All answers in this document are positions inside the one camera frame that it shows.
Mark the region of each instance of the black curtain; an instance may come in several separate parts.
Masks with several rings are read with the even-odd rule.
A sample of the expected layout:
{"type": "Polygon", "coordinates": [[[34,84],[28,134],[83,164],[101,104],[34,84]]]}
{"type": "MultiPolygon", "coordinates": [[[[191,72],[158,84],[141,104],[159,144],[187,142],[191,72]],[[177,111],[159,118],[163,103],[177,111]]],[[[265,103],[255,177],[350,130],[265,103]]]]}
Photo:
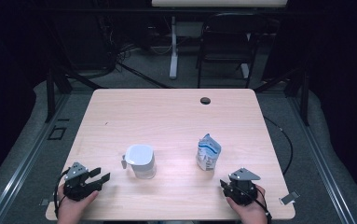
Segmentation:
{"type": "Polygon", "coordinates": [[[15,1],[0,0],[0,165],[31,116],[34,86],[48,72],[48,57],[40,50],[47,48],[44,35],[29,22],[34,21],[15,1]]]}
{"type": "Polygon", "coordinates": [[[321,100],[333,148],[357,183],[357,2],[326,26],[309,68],[310,89],[321,100]]]}

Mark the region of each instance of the gray floor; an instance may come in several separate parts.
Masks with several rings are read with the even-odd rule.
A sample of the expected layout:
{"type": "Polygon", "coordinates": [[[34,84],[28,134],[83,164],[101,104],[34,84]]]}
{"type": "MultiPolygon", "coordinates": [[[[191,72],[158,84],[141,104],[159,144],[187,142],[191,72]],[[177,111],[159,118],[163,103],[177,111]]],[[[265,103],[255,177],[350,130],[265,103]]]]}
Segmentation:
{"type": "MultiPolygon", "coordinates": [[[[136,49],[123,63],[174,88],[196,88],[196,48],[181,46],[179,50],[178,78],[174,80],[169,79],[170,53],[156,54],[136,49]]],[[[268,50],[269,46],[265,46],[259,52],[252,89],[262,84],[260,77],[268,50]]],[[[241,76],[240,70],[227,66],[208,65],[204,71],[205,76],[210,77],[241,76]]],[[[51,223],[45,219],[47,208],[39,204],[50,198],[91,96],[88,87],[76,80],[70,81],[74,87],[72,94],[56,92],[58,113],[49,125],[44,123],[47,117],[46,84],[41,83],[34,89],[37,102],[33,114],[0,168],[0,223],[51,223]],[[54,125],[66,129],[62,140],[48,140],[54,125]]],[[[92,81],[106,88],[157,88],[119,66],[113,73],[92,81]]],[[[203,88],[242,88],[244,82],[218,80],[212,83],[206,80],[204,83],[207,85],[203,88]]],[[[357,223],[357,186],[328,140],[318,99],[310,95],[310,126],[306,127],[297,116],[297,100],[283,95],[284,85],[281,83],[257,94],[264,115],[282,127],[292,140],[294,158],[285,180],[290,191],[297,190],[301,195],[295,203],[295,218],[273,222],[357,223]]],[[[279,128],[267,120],[265,123],[283,170],[289,161],[289,144],[279,128]]]]}

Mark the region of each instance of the black cable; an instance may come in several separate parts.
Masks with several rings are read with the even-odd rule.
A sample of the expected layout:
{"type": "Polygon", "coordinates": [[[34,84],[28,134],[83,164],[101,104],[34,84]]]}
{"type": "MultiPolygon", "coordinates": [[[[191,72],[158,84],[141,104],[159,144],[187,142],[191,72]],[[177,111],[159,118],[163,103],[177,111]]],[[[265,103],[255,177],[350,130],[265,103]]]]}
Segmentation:
{"type": "Polygon", "coordinates": [[[291,148],[291,156],[289,158],[288,165],[286,165],[285,169],[282,172],[282,174],[285,175],[286,172],[288,171],[289,167],[291,166],[292,159],[294,157],[294,146],[292,145],[291,139],[288,137],[288,134],[286,134],[286,132],[282,129],[282,127],[280,127],[278,124],[276,124],[274,121],[272,121],[271,119],[267,118],[266,116],[263,116],[263,118],[265,118],[270,123],[274,124],[277,128],[279,128],[280,131],[282,132],[282,134],[285,136],[286,140],[288,140],[289,146],[291,148]]]}
{"type": "Polygon", "coordinates": [[[53,193],[53,202],[54,202],[54,205],[55,205],[55,214],[56,214],[56,217],[59,218],[59,207],[60,207],[60,203],[62,203],[62,200],[65,198],[65,196],[60,200],[60,203],[57,204],[57,193],[58,193],[58,190],[59,190],[59,184],[60,184],[60,180],[62,179],[63,176],[65,176],[68,171],[70,170],[70,168],[68,168],[66,171],[62,172],[62,174],[60,175],[59,179],[57,179],[57,182],[56,182],[56,185],[55,185],[55,190],[54,190],[54,193],[53,193]]]}
{"type": "Polygon", "coordinates": [[[270,212],[268,211],[268,205],[266,204],[265,195],[263,195],[263,193],[260,191],[259,188],[256,188],[256,189],[262,195],[263,201],[265,201],[265,204],[261,204],[257,199],[253,198],[249,193],[247,193],[245,191],[242,191],[242,193],[244,193],[246,196],[248,196],[252,201],[254,201],[257,204],[259,204],[259,206],[265,211],[265,215],[266,215],[266,217],[268,219],[268,224],[271,224],[272,216],[271,216],[270,212]]]}
{"type": "Polygon", "coordinates": [[[96,74],[91,74],[91,75],[83,75],[81,74],[80,76],[85,77],[87,79],[93,79],[93,78],[97,78],[97,77],[105,77],[106,75],[110,74],[111,72],[113,72],[115,69],[114,66],[108,67],[103,69],[102,71],[100,71],[100,73],[96,73],[96,74]]]}
{"type": "Polygon", "coordinates": [[[117,64],[119,64],[119,65],[122,66],[124,69],[128,70],[129,72],[132,72],[135,76],[141,77],[141,78],[143,78],[145,81],[147,81],[147,82],[149,82],[149,83],[151,83],[151,84],[153,84],[153,85],[156,85],[156,86],[158,86],[158,87],[165,88],[165,89],[174,89],[174,87],[165,85],[165,84],[163,84],[163,83],[161,83],[161,82],[158,82],[158,81],[156,81],[156,80],[154,80],[154,79],[152,79],[152,78],[150,78],[150,77],[147,77],[146,75],[140,73],[140,72],[137,71],[137,70],[134,70],[134,69],[128,67],[127,65],[125,65],[125,64],[123,64],[123,63],[121,63],[121,62],[117,62],[117,64]]]}

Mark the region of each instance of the small metal bracket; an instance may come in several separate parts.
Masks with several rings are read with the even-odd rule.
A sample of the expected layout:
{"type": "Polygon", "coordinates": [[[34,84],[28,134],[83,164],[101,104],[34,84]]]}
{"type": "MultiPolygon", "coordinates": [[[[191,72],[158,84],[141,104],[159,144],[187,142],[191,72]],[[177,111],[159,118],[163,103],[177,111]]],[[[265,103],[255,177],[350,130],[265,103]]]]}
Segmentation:
{"type": "Polygon", "coordinates": [[[296,191],[291,192],[290,194],[286,195],[283,198],[280,198],[280,203],[281,204],[288,204],[288,203],[294,203],[295,199],[300,197],[300,194],[298,194],[296,191]]]}
{"type": "Polygon", "coordinates": [[[67,130],[66,127],[56,128],[56,125],[55,125],[53,127],[52,132],[49,134],[48,140],[62,140],[62,137],[64,136],[66,130],[67,130]],[[58,131],[60,131],[60,136],[54,136],[54,135],[57,135],[55,133],[57,133],[58,131]]]}
{"type": "Polygon", "coordinates": [[[48,205],[49,205],[48,199],[41,199],[41,202],[39,202],[39,206],[48,206],[48,205]]]}

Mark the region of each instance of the dark background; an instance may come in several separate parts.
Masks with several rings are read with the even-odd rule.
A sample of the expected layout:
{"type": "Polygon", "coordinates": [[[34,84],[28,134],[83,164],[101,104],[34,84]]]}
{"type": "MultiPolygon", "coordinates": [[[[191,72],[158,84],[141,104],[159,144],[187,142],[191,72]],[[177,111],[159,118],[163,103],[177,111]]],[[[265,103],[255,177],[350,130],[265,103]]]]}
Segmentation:
{"type": "MultiPolygon", "coordinates": [[[[31,115],[35,101],[33,87],[46,79],[51,65],[59,63],[71,67],[73,62],[76,66],[86,62],[86,56],[79,59],[70,56],[78,53],[70,50],[69,39],[64,39],[67,36],[61,37],[67,24],[57,19],[46,26],[39,18],[30,17],[21,11],[23,5],[33,3],[29,2],[0,0],[0,164],[31,115]]],[[[149,1],[139,2],[145,6],[149,4],[149,1]]],[[[290,1],[288,5],[291,12],[320,9],[328,12],[325,20],[281,21],[264,78],[281,76],[295,68],[310,50],[307,63],[310,89],[322,102],[336,154],[357,183],[357,1],[335,4],[307,0],[290,1]],[[318,41],[311,45],[314,37],[318,41]]],[[[124,27],[132,28],[137,24],[136,32],[146,30],[142,22],[136,23],[138,20],[144,22],[141,18],[129,17],[123,21],[126,22],[124,27]]],[[[82,27],[95,29],[89,24],[82,27]]],[[[132,41],[146,49],[146,35],[138,38],[138,34],[131,35],[130,31],[132,29],[127,33],[132,41]]],[[[91,38],[103,39],[103,36],[95,34],[91,38]]],[[[103,57],[90,56],[91,66],[110,65],[108,52],[111,50],[103,48],[100,42],[96,45],[89,50],[98,49],[103,57]]]]}

